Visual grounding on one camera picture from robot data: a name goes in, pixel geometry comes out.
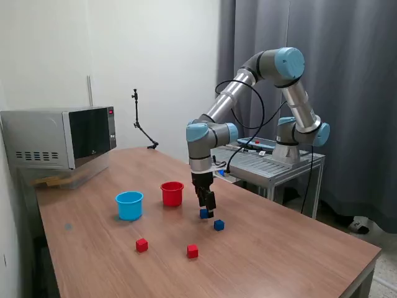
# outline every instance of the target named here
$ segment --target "metal cart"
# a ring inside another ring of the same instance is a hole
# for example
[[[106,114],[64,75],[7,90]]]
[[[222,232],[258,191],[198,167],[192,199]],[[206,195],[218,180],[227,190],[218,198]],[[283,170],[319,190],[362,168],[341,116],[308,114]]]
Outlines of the metal cart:
[[[212,150],[212,155],[216,160],[228,162],[230,156],[236,151],[236,147],[218,147]],[[253,183],[266,189],[264,196],[274,201],[275,188],[293,178],[303,175],[310,171],[311,153],[301,151],[301,163],[295,167],[281,165],[269,159],[270,154],[260,155],[258,152],[238,152],[230,163],[230,175],[243,181]],[[316,169],[317,182],[313,198],[312,218],[316,218],[319,193],[321,188],[321,178],[323,177],[323,167],[325,155],[314,153],[313,155],[313,174]]]

